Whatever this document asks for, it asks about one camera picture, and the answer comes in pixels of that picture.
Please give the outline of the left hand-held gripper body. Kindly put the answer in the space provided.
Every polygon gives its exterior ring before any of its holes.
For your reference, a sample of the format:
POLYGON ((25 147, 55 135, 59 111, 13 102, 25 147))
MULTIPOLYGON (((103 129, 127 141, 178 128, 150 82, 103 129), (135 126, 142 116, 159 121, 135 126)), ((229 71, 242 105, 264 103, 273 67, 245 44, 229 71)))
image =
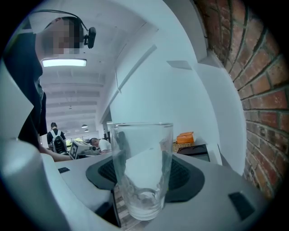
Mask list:
POLYGON ((73 140, 69 152, 69 156, 73 160, 93 157, 96 155, 99 155, 99 150, 95 146, 92 146, 89 143, 83 141, 73 140))

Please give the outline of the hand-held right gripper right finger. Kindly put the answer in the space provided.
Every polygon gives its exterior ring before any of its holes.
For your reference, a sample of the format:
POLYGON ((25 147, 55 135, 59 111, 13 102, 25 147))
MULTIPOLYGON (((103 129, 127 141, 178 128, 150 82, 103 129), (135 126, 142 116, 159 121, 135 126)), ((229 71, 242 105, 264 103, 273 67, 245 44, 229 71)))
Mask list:
POLYGON ((238 173, 226 166, 175 154, 176 157, 199 168, 205 176, 201 191, 183 203, 168 203, 150 221, 146 231, 243 231, 263 214, 268 200, 262 192, 238 173), (254 212, 241 220, 229 194, 241 193, 254 212))

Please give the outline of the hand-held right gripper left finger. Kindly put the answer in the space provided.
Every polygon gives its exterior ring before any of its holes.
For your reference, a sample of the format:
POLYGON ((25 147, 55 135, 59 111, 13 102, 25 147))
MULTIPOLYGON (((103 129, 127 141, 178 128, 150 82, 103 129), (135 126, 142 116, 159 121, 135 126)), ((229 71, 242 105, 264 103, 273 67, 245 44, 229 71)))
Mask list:
POLYGON ((111 155, 57 162, 56 167, 68 169, 61 173, 64 182, 89 210, 105 221, 121 226, 114 195, 117 180, 111 155))

